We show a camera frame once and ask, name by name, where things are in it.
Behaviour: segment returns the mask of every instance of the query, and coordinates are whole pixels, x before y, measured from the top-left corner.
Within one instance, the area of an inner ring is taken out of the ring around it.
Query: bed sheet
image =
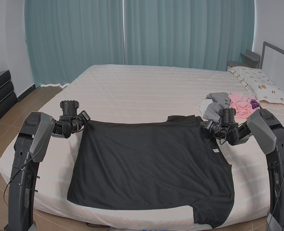
[[[78,112],[93,120],[115,123],[163,122],[169,115],[201,115],[199,105],[210,92],[247,93],[231,72],[177,67],[94,65],[45,104],[40,111],[58,119],[59,103],[75,99]],[[284,126],[284,106],[262,102]],[[69,139],[51,138],[40,163],[34,208],[67,218],[115,228],[148,230],[203,230],[195,224],[192,207],[164,210],[102,210],[69,202],[67,191],[82,133]],[[9,181],[14,158],[12,143],[0,159],[0,172]],[[246,144],[220,146],[229,164],[235,187],[233,209],[222,226],[265,216],[270,205],[266,157],[254,137]]]

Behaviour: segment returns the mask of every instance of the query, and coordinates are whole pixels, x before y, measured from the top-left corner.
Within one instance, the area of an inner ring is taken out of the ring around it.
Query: headboard
[[[260,68],[284,91],[284,51],[264,42]]]

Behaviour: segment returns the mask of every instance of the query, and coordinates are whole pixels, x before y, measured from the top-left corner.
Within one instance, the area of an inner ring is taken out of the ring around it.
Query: patterned pillow
[[[228,71],[239,79],[249,93],[255,94],[258,101],[284,104],[284,92],[261,69],[238,66]]]

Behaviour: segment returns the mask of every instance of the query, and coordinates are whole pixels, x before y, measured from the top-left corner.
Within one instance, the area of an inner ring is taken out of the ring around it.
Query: curtain fold
[[[93,64],[125,64],[122,0],[25,0],[36,87],[71,83]]]
[[[226,70],[252,49],[254,0],[124,0],[126,64]]]

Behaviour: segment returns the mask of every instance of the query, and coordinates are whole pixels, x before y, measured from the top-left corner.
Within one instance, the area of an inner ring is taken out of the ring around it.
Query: pink cloth
[[[230,99],[230,107],[236,110],[235,118],[248,118],[255,110],[260,109],[259,107],[253,109],[250,104],[251,100],[257,101],[254,94],[241,94],[232,91],[228,98]]]

